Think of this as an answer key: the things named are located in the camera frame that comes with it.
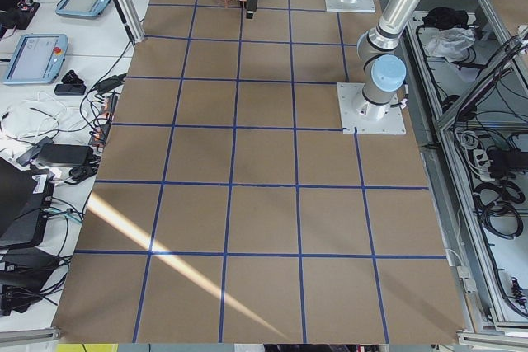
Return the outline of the black power brick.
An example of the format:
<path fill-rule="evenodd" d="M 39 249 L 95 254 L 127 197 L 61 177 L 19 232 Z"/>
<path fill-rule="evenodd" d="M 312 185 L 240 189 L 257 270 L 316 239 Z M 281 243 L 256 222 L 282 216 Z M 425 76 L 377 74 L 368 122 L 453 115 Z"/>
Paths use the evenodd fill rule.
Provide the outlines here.
<path fill-rule="evenodd" d="M 77 167 L 87 165 L 93 158 L 90 146 L 48 143 L 40 150 L 36 162 L 47 167 Z"/>

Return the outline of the blue teach pendant near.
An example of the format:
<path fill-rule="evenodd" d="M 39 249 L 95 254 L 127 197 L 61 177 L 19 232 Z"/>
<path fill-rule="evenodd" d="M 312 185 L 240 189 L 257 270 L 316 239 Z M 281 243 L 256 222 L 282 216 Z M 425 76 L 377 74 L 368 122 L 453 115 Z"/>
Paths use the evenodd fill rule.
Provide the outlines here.
<path fill-rule="evenodd" d="M 10 86 L 52 83 L 59 75 L 67 50 L 65 34 L 23 35 L 2 82 Z"/>

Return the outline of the orange lit power strip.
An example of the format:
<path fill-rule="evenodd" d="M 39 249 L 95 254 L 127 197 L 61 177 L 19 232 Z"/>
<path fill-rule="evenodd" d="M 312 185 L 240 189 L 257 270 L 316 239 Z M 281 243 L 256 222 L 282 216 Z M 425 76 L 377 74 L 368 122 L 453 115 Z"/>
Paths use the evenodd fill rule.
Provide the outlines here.
<path fill-rule="evenodd" d="M 112 121 L 116 111 L 119 94 L 112 92 L 101 100 L 93 121 L 94 130 L 91 132 L 89 145 L 96 149 L 103 149 L 109 137 Z"/>

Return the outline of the black laptop computer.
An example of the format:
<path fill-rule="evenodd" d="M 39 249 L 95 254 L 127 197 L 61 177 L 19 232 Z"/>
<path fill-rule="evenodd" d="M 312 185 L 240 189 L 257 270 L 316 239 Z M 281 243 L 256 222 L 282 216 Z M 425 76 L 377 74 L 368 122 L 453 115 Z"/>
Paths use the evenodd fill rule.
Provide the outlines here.
<path fill-rule="evenodd" d="M 1 160 L 1 248 L 42 243 L 54 185 L 47 169 L 20 170 Z"/>

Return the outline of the white crumpled cloth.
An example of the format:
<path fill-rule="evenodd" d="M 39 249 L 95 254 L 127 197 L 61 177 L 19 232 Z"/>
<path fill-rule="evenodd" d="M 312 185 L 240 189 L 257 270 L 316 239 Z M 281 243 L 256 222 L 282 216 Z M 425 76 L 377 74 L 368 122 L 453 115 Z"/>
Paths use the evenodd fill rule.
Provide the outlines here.
<path fill-rule="evenodd" d="M 455 27 L 435 33 L 425 45 L 425 53 L 427 56 L 444 58 L 450 63 L 458 62 L 465 59 L 474 43 L 472 30 Z"/>

